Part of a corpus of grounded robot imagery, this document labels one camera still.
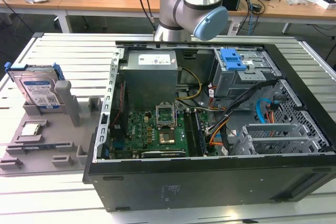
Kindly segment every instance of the chip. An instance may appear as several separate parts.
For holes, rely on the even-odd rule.
[[[160,144],[175,144],[175,132],[173,130],[159,130]]]

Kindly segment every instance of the white label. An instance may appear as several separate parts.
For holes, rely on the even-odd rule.
[[[139,65],[170,65],[170,55],[139,55]]]
[[[228,134],[228,136],[237,136],[237,131],[236,130],[230,131],[230,134]]]
[[[223,153],[224,156],[229,155],[228,150],[224,146],[222,146],[222,153]]]
[[[210,97],[215,97],[215,91],[213,89],[209,89],[209,96]]]
[[[245,65],[254,65],[253,61],[251,61],[251,60],[243,60],[243,64],[245,64]]]
[[[49,81],[25,81],[25,89],[36,106],[46,109],[59,107],[59,101],[54,93],[50,91]]]

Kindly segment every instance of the sticker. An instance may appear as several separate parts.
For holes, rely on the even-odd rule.
[[[228,136],[237,136],[237,131],[236,130],[230,131],[230,134],[228,134]]]
[[[227,151],[227,149],[224,146],[222,146],[222,153],[223,153],[224,156],[229,155],[229,152]]]
[[[181,190],[180,185],[163,186],[161,188],[161,201],[163,202],[174,201],[176,199],[176,195],[179,194],[180,190]]]
[[[170,65],[170,55],[139,55],[139,65]]]
[[[215,97],[215,91],[213,89],[209,89],[209,96],[210,97]]]
[[[24,86],[30,98],[36,106],[55,109],[59,107],[59,101],[54,93],[50,91],[49,81],[24,81]]]
[[[251,61],[251,60],[243,60],[243,64],[245,64],[245,65],[254,65],[253,61]]]

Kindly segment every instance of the slotted metal tabletop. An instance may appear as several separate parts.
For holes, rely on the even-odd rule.
[[[32,38],[15,62],[61,65],[79,101],[104,96],[116,40],[152,40],[151,35],[44,34]],[[335,72],[305,42],[293,37],[219,36],[213,41],[275,44],[336,121]],[[0,81],[0,157],[24,114],[24,98],[6,75]],[[0,223],[335,223],[336,180],[300,202],[213,208],[107,213],[92,185],[76,174],[0,177]]]

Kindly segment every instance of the hard drive label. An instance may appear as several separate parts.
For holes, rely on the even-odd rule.
[[[44,109],[58,108],[60,103],[54,93],[50,91],[49,81],[25,81],[25,89],[36,106]]]

